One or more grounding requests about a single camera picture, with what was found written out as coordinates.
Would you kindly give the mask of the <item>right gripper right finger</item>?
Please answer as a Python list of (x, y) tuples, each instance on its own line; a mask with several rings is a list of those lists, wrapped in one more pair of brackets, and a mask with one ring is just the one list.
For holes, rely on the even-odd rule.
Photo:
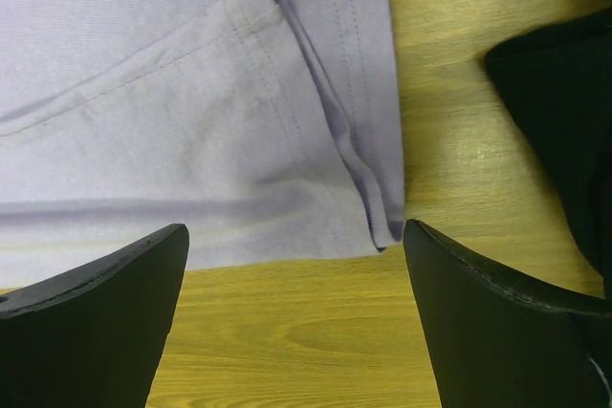
[(611, 303), (409, 220), (404, 253), (446, 408), (608, 407)]

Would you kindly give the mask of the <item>purple t shirt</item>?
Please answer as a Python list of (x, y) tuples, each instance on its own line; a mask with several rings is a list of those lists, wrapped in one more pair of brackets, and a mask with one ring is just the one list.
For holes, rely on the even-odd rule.
[(388, 0), (1, 0), (1, 284), (172, 223), (191, 269), (401, 241)]

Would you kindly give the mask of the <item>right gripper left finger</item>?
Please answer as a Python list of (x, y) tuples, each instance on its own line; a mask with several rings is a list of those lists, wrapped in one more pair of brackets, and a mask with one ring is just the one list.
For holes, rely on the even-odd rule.
[(4, 407), (143, 407), (183, 284), (189, 233), (168, 225), (1, 296)]

